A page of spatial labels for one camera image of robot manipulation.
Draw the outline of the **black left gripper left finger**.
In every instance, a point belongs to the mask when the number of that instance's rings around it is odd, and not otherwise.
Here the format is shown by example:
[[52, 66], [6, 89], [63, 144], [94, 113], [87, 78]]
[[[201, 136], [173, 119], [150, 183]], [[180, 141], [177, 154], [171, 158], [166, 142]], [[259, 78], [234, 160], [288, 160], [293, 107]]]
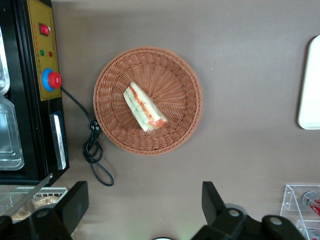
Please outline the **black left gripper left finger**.
[[41, 206], [26, 219], [14, 223], [11, 217], [0, 217], [2, 240], [71, 240], [89, 208], [86, 181], [78, 181], [55, 204]]

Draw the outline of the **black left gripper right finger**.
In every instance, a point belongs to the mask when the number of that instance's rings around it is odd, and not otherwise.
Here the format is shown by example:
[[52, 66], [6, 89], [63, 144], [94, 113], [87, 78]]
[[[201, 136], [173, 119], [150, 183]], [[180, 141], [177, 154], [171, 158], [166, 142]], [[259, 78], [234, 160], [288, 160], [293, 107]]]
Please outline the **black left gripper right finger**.
[[201, 206], [207, 224], [194, 240], [303, 240], [287, 218], [266, 215], [259, 222], [238, 208], [226, 207], [211, 181], [202, 183]]

